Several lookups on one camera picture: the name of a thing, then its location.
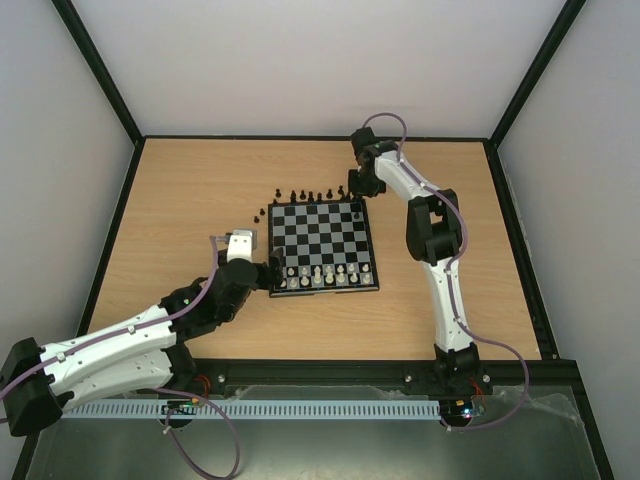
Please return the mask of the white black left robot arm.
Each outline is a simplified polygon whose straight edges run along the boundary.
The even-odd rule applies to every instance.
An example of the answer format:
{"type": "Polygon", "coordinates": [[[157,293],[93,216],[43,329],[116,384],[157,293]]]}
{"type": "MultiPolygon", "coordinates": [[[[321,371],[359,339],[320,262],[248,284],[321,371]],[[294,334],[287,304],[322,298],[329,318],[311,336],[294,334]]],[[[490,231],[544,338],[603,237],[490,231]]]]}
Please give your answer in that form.
{"type": "Polygon", "coordinates": [[[253,263],[225,250],[209,277],[128,320],[47,345],[16,342],[1,368],[3,423],[12,436],[28,436],[93,400],[188,384],[195,365],[186,342],[232,321],[253,291],[279,285],[283,253],[277,248],[253,263]]]}

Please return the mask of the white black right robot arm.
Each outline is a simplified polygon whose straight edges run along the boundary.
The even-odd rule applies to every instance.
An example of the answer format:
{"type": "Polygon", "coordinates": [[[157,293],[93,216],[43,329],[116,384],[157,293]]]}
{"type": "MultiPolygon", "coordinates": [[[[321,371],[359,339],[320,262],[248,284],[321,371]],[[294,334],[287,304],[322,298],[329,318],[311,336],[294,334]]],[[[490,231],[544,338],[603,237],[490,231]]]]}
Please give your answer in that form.
{"type": "Polygon", "coordinates": [[[433,303],[434,376],[442,389],[458,391],[479,371],[480,360],[460,286],[459,258],[467,234],[457,195],[425,179],[399,144],[379,139],[369,126],[355,130],[350,143],[357,162],[348,173],[350,192],[373,198],[390,189],[406,203],[406,246],[425,271],[433,303]]]}

